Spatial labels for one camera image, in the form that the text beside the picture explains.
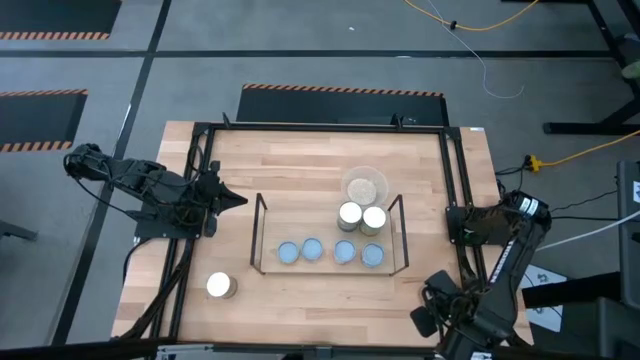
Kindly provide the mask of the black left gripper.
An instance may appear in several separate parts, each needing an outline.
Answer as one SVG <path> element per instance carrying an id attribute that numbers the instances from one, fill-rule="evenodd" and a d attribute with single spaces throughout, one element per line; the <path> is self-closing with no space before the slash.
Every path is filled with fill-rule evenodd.
<path id="1" fill-rule="evenodd" d="M 220 184 L 219 170 L 220 162 L 217 160 L 211 161 L 209 168 L 200 174 L 195 184 L 198 202 L 202 203 L 206 210 L 203 223 L 203 234 L 205 236 L 213 236 L 217 230 L 216 201 L 218 195 L 221 200 L 225 201 L 221 203 L 219 213 L 248 203 L 246 197 L 230 190 L 224 182 Z"/>

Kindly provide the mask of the fresh sliced carrots can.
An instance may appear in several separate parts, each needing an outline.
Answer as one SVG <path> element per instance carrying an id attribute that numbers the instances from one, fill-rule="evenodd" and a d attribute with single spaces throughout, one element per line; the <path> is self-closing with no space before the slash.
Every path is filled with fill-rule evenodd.
<path id="1" fill-rule="evenodd" d="M 375 243 L 366 244 L 361 251 L 361 261 L 364 266 L 374 268 L 384 262 L 384 248 Z"/>

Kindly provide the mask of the mushroom stems pieces can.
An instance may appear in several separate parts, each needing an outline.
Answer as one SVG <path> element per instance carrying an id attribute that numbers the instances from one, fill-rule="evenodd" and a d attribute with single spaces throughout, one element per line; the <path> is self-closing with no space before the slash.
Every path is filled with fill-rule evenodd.
<path id="1" fill-rule="evenodd" d="M 298 246 L 294 242 L 282 242 L 277 249 L 277 255 L 281 263 L 286 265 L 293 264 L 299 257 Z"/>

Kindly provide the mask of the tall orange red label can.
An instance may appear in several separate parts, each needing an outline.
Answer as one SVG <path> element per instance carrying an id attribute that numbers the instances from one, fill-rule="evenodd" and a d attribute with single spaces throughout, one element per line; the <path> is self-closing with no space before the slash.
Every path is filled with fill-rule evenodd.
<path id="1" fill-rule="evenodd" d="M 235 295 L 237 281 L 225 272 L 215 272 L 207 279 L 206 290 L 211 297 L 227 299 Z"/>

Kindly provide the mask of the pink salmon can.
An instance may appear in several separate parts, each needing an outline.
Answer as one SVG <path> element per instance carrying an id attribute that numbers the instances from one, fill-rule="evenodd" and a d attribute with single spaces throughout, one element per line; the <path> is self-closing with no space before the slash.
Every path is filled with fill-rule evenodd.
<path id="1" fill-rule="evenodd" d="M 308 238 L 303 242 L 301 254 L 308 261 L 319 260 L 323 255 L 322 242 L 316 238 Z"/>

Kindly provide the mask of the tall teal yellow carrots can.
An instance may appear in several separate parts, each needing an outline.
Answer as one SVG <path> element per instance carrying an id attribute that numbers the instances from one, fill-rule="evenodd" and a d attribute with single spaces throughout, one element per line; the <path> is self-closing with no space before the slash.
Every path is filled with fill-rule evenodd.
<path id="1" fill-rule="evenodd" d="M 380 207 L 368 207 L 362 214 L 360 231 L 366 236 L 377 235 L 387 222 L 387 214 Z"/>

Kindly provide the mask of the mandarin oranges can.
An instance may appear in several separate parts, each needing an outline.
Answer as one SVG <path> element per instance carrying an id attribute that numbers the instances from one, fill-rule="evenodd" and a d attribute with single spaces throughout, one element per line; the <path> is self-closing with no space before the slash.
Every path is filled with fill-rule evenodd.
<path id="1" fill-rule="evenodd" d="M 337 264 L 347 264 L 356 256 L 356 247 L 349 240 L 340 240 L 334 246 L 334 260 Z"/>

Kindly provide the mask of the white paper sheet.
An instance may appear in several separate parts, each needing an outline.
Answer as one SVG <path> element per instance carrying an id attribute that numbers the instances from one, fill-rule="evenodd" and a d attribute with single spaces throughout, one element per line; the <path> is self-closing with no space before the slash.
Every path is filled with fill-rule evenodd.
<path id="1" fill-rule="evenodd" d="M 535 265 L 529 265 L 519 287 L 522 290 L 525 290 L 542 285 L 563 283 L 566 280 L 567 278 L 563 275 Z M 527 308 L 526 316 L 530 323 L 559 333 L 562 327 L 563 306 L 558 305 L 554 307 Z"/>

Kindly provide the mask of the clear plastic bowl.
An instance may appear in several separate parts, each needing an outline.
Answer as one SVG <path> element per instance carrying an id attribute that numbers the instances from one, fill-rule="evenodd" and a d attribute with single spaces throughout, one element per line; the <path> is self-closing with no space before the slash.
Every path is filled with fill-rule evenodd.
<path id="1" fill-rule="evenodd" d="M 389 185 L 388 185 L 388 181 L 386 179 L 386 177 L 384 176 L 384 174 L 379 171 L 378 169 L 371 167 L 371 166 L 357 166 L 354 168 L 349 169 L 342 178 L 342 183 L 341 183 L 341 189 L 342 192 L 344 194 L 344 196 L 349 200 L 349 197 L 347 196 L 347 186 L 348 184 L 356 178 L 366 178 L 370 181 L 372 181 L 377 188 L 377 198 L 376 201 L 369 205 L 369 206 L 363 206 L 363 207 L 370 207 L 370 206 L 378 206 L 380 204 L 382 204 L 383 202 L 386 201 L 386 198 L 388 196 L 389 193 Z"/>

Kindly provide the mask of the beige grain heap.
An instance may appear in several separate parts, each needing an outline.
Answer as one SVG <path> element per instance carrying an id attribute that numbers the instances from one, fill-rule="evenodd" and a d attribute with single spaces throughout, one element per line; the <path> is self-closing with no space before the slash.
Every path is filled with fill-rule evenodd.
<path id="1" fill-rule="evenodd" d="M 369 206 L 376 201 L 376 185 L 366 178 L 353 179 L 347 186 L 347 196 L 352 202 Z"/>

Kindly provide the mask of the black bar furniture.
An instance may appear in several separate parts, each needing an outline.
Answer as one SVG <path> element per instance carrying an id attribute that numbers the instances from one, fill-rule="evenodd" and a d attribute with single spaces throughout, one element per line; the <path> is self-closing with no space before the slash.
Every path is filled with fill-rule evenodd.
<path id="1" fill-rule="evenodd" d="M 582 338 L 612 360 L 640 360 L 640 275 L 612 272 L 523 290 L 529 308 L 589 304 L 595 313 Z"/>

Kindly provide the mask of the grey cabinet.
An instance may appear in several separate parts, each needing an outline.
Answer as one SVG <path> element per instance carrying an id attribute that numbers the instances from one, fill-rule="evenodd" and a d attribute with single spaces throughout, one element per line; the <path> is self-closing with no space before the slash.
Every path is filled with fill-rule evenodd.
<path id="1" fill-rule="evenodd" d="M 640 311 L 640 160 L 620 161 L 616 170 L 618 216 L 636 214 L 618 227 L 621 299 Z"/>

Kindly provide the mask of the grey metal stand foot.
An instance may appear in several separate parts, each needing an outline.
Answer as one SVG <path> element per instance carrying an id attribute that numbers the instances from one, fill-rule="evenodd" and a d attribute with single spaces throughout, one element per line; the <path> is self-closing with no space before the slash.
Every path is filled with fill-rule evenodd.
<path id="1" fill-rule="evenodd" d="M 37 233 L 26 228 L 0 220 L 0 238 L 13 236 L 28 241 L 35 241 Z"/>

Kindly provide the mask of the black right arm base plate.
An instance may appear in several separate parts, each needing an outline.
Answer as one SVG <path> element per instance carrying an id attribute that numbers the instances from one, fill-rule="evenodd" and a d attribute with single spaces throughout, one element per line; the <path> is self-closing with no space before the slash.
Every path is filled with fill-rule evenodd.
<path id="1" fill-rule="evenodd" d="M 454 244 L 503 246 L 511 237 L 510 214 L 497 206 L 448 207 L 445 216 Z"/>

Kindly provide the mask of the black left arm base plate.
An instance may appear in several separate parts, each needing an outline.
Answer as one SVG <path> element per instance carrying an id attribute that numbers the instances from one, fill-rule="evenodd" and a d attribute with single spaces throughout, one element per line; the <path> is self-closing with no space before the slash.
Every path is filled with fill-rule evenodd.
<path id="1" fill-rule="evenodd" d="M 172 225 L 160 220 L 142 220 L 136 225 L 135 236 L 140 238 L 197 238 L 201 235 L 202 223 L 193 226 Z"/>

